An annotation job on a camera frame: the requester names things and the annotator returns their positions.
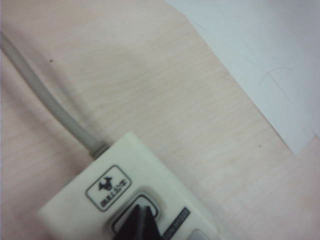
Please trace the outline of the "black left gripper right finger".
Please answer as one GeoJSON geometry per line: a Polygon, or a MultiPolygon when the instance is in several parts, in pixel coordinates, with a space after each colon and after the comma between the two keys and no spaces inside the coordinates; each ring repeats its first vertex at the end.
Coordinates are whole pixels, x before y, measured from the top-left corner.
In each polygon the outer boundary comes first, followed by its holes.
{"type": "Polygon", "coordinates": [[[151,208],[146,206],[142,209],[141,239],[142,240],[160,240],[161,235],[157,223],[152,214],[151,208]]]}

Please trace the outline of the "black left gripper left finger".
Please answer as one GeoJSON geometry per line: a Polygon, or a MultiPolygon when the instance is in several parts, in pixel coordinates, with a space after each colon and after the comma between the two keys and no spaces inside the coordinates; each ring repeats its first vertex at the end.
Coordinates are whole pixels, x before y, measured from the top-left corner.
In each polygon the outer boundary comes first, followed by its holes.
{"type": "Polygon", "coordinates": [[[138,231],[138,223],[140,217],[140,210],[142,208],[137,204],[122,226],[120,227],[119,231],[116,233],[114,239],[115,240],[134,240],[138,231]]]}

